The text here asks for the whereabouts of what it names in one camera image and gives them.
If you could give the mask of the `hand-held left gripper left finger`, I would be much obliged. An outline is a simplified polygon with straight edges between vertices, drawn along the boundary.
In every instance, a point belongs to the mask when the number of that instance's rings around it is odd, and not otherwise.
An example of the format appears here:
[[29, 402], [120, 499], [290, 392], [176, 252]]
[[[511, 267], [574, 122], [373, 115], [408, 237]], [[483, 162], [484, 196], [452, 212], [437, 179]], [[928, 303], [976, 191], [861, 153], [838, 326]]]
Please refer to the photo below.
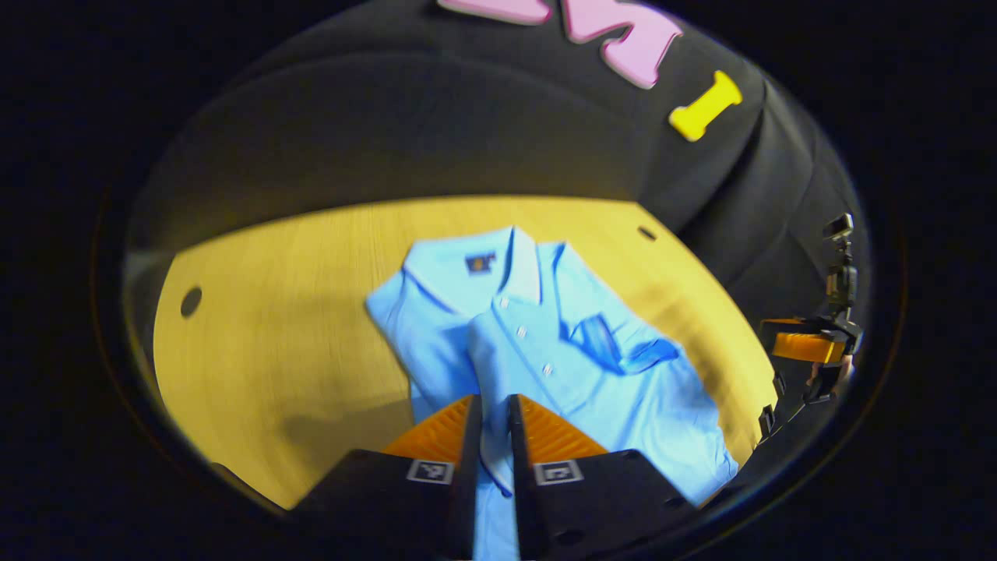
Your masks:
[[383, 450], [352, 450], [290, 511], [334, 560], [470, 560], [481, 399], [467, 395]]

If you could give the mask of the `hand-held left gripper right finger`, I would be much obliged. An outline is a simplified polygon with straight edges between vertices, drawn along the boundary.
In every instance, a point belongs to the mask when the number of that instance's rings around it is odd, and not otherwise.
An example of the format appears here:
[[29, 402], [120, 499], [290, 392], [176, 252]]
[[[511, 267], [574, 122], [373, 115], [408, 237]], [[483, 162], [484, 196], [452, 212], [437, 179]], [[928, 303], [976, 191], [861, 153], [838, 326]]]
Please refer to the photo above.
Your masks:
[[524, 560], [617, 560], [671, 539], [699, 511], [638, 450], [610, 452], [523, 394], [509, 399]]

